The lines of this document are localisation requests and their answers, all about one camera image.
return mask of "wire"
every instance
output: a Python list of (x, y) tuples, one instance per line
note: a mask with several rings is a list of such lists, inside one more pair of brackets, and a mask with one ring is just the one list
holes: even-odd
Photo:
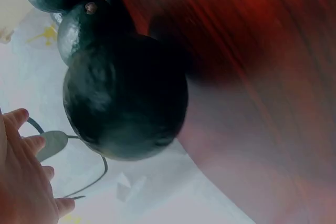
[(28, 123), (30, 123), (37, 131), (38, 133), (42, 134), (44, 133), (44, 130), (41, 128), (41, 126), (32, 118), (28, 118)]
[[(27, 122), (30, 123), (40, 134), (44, 133), (44, 130), (41, 128), (41, 126), (34, 119), (28, 118)], [(80, 139), (78, 136), (69, 136), (69, 135), (67, 135), (67, 136), (68, 136), (68, 138)], [(80, 189), (80, 190), (78, 190), (78, 191), (76, 191), (72, 194), (69, 194), (69, 195), (65, 196), (65, 198), (70, 197), (72, 195), (75, 195), (77, 193), (80, 193), (81, 191), (84, 191), (85, 189), (93, 186), (95, 183), (100, 181), (106, 175), (106, 173), (109, 170), (109, 166), (107, 164), (106, 158), (104, 158), (103, 156), (101, 156), (101, 158), (103, 159), (103, 162), (104, 162), (104, 173), (96, 181), (94, 181), (90, 185), (88, 185), (88, 186), (86, 186), (86, 187), (84, 187), (84, 188), (82, 188), (82, 189)], [(76, 199), (80, 199), (80, 198), (85, 198), (85, 196), (77, 196), (77, 197), (74, 197), (73, 199), (76, 200)]]
[(103, 173), (103, 174), (102, 174), (96, 181), (94, 181), (94, 182), (91, 183), (90, 185), (88, 185), (88, 186), (86, 186), (86, 187), (84, 187), (84, 188), (82, 188), (82, 189), (80, 189), (80, 190), (78, 190), (78, 191), (76, 191), (76, 192), (74, 192), (74, 193), (72, 193), (72, 194), (69, 194), (69, 195), (65, 196), (65, 198), (70, 197), (70, 196), (72, 196), (72, 195), (75, 195), (75, 194), (77, 194), (77, 193), (80, 193), (81, 191), (84, 191), (85, 189), (87, 189), (87, 188), (93, 186), (95, 183), (97, 183), (98, 181), (100, 181), (100, 180), (106, 175), (106, 173), (107, 173), (107, 171), (108, 171), (108, 169), (109, 169), (109, 168), (108, 168), (108, 164), (107, 164), (106, 159), (105, 159), (103, 156), (101, 156), (101, 158), (103, 159), (103, 162), (104, 162), (104, 173)]

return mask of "yellow pattern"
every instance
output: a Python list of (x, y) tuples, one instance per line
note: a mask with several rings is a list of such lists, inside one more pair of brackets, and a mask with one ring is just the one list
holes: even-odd
[(80, 217), (74, 217), (72, 215), (66, 215), (60, 219), (60, 224), (91, 224), (91, 221), (85, 221)]
[(54, 41), (57, 40), (57, 31), (55, 29), (55, 23), (52, 23), (51, 26), (47, 26), (44, 28), (44, 33), (40, 34), (40, 35), (37, 35), (35, 36), (34, 38), (32, 39), (29, 39), (27, 40), (27, 43), (30, 43), (36, 39), (39, 39), (39, 38), (46, 38), (47, 39), (47, 42), (46, 42), (46, 45), (47, 46), (50, 46), (52, 43), (50, 42), (51, 39), (53, 39)]

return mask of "white paper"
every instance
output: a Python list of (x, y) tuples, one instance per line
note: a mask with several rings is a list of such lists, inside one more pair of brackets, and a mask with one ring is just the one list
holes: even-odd
[[(67, 66), (52, 24), (48, 14), (33, 10), (11, 44), (0, 45), (0, 106), (3, 112), (27, 108), (45, 131), (74, 135), (62, 105)], [(20, 134), (37, 132), (26, 124)], [(43, 164), (55, 168), (52, 186), (57, 197), (91, 184), (104, 172), (101, 157), (74, 139)], [(253, 223), (202, 174), (178, 141), (142, 161), (108, 160), (102, 180), (74, 196), (85, 198), (78, 199), (76, 210), (60, 223)]]

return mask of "wooden table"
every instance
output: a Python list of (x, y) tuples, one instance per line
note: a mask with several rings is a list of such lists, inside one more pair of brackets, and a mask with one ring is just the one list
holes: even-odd
[(256, 223), (336, 223), (336, 0), (124, 1), (191, 52), (180, 141), (205, 175)]

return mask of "wood grain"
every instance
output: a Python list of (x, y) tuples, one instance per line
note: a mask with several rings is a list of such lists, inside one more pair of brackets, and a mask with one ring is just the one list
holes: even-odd
[(336, 223), (336, 0), (124, 1), (191, 52), (180, 141), (205, 175), (256, 223)]

